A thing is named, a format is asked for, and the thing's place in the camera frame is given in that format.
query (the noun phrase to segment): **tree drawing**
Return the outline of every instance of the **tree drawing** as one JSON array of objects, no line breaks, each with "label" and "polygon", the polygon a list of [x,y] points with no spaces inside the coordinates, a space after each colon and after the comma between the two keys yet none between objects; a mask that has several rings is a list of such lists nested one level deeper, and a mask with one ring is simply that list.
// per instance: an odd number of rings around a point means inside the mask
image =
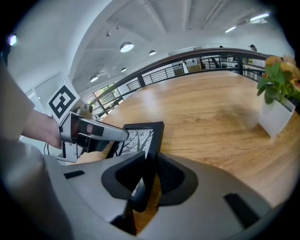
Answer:
[{"label": "tree drawing", "polygon": [[129,129],[128,132],[128,139],[119,143],[114,157],[137,151],[145,151],[147,156],[154,130],[150,128]]}]

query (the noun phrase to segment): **sleeve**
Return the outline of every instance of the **sleeve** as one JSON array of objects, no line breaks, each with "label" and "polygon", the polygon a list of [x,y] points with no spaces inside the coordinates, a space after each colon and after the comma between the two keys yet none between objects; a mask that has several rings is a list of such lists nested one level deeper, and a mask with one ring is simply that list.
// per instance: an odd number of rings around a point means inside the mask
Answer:
[{"label": "sleeve", "polygon": [[0,137],[18,140],[34,104],[14,82],[0,60]]}]

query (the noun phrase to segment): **ceiling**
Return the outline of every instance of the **ceiling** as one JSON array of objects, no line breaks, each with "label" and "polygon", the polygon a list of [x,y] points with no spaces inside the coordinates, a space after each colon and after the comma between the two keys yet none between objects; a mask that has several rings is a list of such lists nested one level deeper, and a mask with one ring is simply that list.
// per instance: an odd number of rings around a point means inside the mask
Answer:
[{"label": "ceiling", "polygon": [[[125,76],[142,61],[150,63],[150,50],[165,57],[163,53],[170,50],[191,46],[190,38],[224,35],[244,17],[265,10],[255,0],[130,0],[108,16],[90,38],[76,67],[73,85],[76,88],[84,83],[89,88],[91,76],[99,73],[93,84]],[[163,43],[166,36],[170,44]],[[120,45],[127,41],[135,46],[121,53]],[[122,67],[127,72],[121,73]]]}]

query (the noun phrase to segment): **potted plant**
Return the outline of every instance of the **potted plant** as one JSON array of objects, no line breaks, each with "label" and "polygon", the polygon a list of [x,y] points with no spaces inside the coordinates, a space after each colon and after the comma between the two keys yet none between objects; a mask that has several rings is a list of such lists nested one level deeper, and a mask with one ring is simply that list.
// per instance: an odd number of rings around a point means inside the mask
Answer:
[{"label": "potted plant", "polygon": [[266,60],[265,74],[257,85],[257,95],[264,92],[264,102],[259,112],[259,124],[270,137],[279,134],[290,120],[295,106],[287,100],[300,100],[300,71],[295,59],[272,56]]}]

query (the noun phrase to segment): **white ceiling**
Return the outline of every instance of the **white ceiling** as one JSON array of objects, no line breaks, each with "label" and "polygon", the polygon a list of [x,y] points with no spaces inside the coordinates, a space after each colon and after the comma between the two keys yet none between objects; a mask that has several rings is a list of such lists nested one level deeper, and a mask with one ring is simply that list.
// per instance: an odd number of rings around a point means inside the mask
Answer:
[{"label": "white ceiling", "polygon": [[[201,30],[211,11],[222,2],[225,4],[207,22],[205,31]],[[137,56],[144,46],[158,49],[159,43],[151,43],[163,35],[180,31],[184,40],[185,32],[190,29],[224,34],[241,18],[262,11],[263,7],[255,0],[131,0],[110,15],[90,39],[76,67],[73,84],[84,81],[89,85],[92,75],[104,71],[107,75],[102,74],[97,82],[123,75],[120,69],[139,64],[141,59]],[[121,53],[120,45],[127,41],[135,46]],[[188,47],[184,42],[180,48]]]}]

